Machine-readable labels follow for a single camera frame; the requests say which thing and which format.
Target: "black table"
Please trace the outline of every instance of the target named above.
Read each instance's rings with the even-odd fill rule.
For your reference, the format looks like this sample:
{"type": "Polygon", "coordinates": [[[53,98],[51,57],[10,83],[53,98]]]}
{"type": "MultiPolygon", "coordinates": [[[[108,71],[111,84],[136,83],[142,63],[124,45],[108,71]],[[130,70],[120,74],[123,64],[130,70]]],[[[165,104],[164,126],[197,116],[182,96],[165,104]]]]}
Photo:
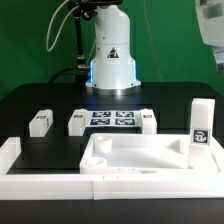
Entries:
{"type": "MultiPolygon", "coordinates": [[[[99,96],[74,84],[28,84],[0,101],[0,145],[21,137],[22,154],[10,175],[79,173],[79,161],[92,133],[141,133],[139,128],[87,128],[68,136],[75,109],[153,109],[160,134],[189,134],[193,98],[216,100],[213,136],[224,145],[224,97],[202,83],[144,83],[127,96],[99,96]],[[54,124],[44,138],[30,138],[28,124],[52,109],[54,124]]],[[[0,223],[222,223],[224,199],[105,201],[0,201],[0,223]]]]}

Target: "cable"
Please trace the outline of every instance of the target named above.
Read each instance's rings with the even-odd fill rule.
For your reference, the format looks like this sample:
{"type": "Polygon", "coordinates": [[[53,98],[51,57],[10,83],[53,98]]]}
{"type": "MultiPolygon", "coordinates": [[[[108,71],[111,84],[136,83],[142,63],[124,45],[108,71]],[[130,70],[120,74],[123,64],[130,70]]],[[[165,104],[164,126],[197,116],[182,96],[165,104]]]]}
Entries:
{"type": "Polygon", "coordinates": [[[89,53],[89,57],[88,57],[88,59],[87,59],[86,65],[88,65],[88,63],[89,63],[89,61],[90,61],[90,58],[91,58],[91,56],[92,56],[92,54],[93,54],[95,45],[96,45],[96,39],[95,39],[94,42],[93,42],[93,46],[92,46],[92,49],[91,49],[91,51],[90,51],[90,53],[89,53]]]}
{"type": "Polygon", "coordinates": [[[148,15],[147,15],[147,10],[146,10],[146,2],[145,2],[145,0],[143,0],[143,6],[144,6],[145,22],[146,22],[146,26],[147,26],[147,30],[148,30],[148,34],[149,34],[149,40],[150,40],[150,43],[151,43],[151,46],[152,46],[152,51],[153,51],[154,59],[155,59],[155,62],[156,62],[157,71],[158,71],[158,74],[159,74],[159,77],[160,77],[160,81],[163,82],[163,77],[162,77],[162,74],[161,74],[161,71],[160,71],[159,62],[158,62],[158,58],[157,58],[157,55],[156,55],[155,46],[154,46],[153,39],[152,39],[152,33],[151,33],[150,26],[149,26],[149,21],[148,21],[148,15]]]}
{"type": "Polygon", "coordinates": [[[48,83],[53,83],[61,75],[74,75],[74,74],[66,74],[65,73],[65,72],[72,71],[72,70],[78,70],[78,68],[70,67],[70,68],[63,69],[62,71],[52,75],[50,80],[48,81],[48,83]]]}
{"type": "Polygon", "coordinates": [[[74,12],[75,10],[77,10],[77,9],[79,8],[79,6],[76,6],[75,8],[73,8],[73,9],[72,9],[72,10],[65,16],[65,18],[64,18],[64,20],[63,20],[63,22],[62,22],[62,24],[61,24],[61,26],[60,26],[60,28],[59,28],[59,31],[58,31],[58,33],[57,33],[57,35],[56,35],[56,38],[55,38],[55,40],[54,40],[52,46],[49,47],[49,39],[50,39],[51,27],[52,27],[52,24],[53,24],[53,22],[54,22],[54,19],[55,19],[56,15],[58,14],[58,12],[61,10],[61,8],[62,8],[66,3],[68,3],[69,1],[70,1],[70,0],[65,0],[65,1],[58,7],[58,9],[55,11],[54,15],[53,15],[52,18],[51,18],[51,21],[50,21],[50,24],[49,24],[49,27],[48,27],[48,31],[47,31],[47,38],[46,38],[46,48],[47,48],[47,51],[48,51],[48,52],[50,52],[50,51],[52,51],[52,50],[54,49],[54,47],[55,47],[55,45],[56,45],[56,43],[57,43],[58,37],[60,36],[61,30],[62,30],[62,28],[63,28],[63,26],[64,26],[64,23],[65,23],[65,21],[67,20],[67,18],[72,14],[72,12],[74,12]]]}

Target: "green background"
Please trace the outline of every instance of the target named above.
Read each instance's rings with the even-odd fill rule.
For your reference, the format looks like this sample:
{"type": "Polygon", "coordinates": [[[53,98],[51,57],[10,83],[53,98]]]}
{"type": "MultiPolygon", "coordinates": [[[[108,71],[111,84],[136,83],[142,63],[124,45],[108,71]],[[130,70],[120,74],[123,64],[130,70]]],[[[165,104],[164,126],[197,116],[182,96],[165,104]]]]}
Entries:
{"type": "MultiPolygon", "coordinates": [[[[66,22],[53,52],[48,53],[45,49],[48,24],[62,2],[0,1],[0,99],[19,85],[46,83],[52,74],[76,65],[72,18],[66,22]]],[[[204,82],[224,95],[224,78],[217,74],[212,49],[203,44],[200,35],[195,1],[146,0],[146,6],[163,80],[204,82]]],[[[131,54],[137,62],[138,79],[159,82],[143,0],[124,0],[120,8],[131,19],[131,54]]],[[[65,7],[56,19],[53,37],[67,13],[65,7]]],[[[82,21],[82,25],[85,54],[88,56],[95,36],[94,21],[82,21]]]]}

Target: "warning label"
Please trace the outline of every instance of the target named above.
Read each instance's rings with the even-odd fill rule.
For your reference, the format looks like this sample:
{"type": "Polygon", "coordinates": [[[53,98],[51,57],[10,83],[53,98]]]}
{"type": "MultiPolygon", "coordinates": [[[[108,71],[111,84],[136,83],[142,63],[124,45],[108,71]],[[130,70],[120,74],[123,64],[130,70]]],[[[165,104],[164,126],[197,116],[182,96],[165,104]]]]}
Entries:
{"type": "Polygon", "coordinates": [[[114,47],[112,48],[107,58],[119,58],[119,55],[114,47]]]}

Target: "small white cube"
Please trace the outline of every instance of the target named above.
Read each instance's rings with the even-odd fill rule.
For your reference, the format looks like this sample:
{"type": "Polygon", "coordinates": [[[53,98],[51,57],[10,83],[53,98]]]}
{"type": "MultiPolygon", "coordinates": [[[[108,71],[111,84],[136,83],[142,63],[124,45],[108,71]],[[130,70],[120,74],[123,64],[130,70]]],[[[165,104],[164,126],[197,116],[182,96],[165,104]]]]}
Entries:
{"type": "Polygon", "coordinates": [[[142,134],[157,134],[157,122],[153,110],[140,110],[142,134]]]}
{"type": "Polygon", "coordinates": [[[81,110],[75,110],[72,114],[72,117],[70,118],[68,122],[68,133],[69,136],[82,136],[86,124],[85,121],[88,116],[88,111],[81,109],[81,110]]]}
{"type": "Polygon", "coordinates": [[[44,137],[52,123],[52,110],[40,110],[29,123],[30,137],[44,137]]]}

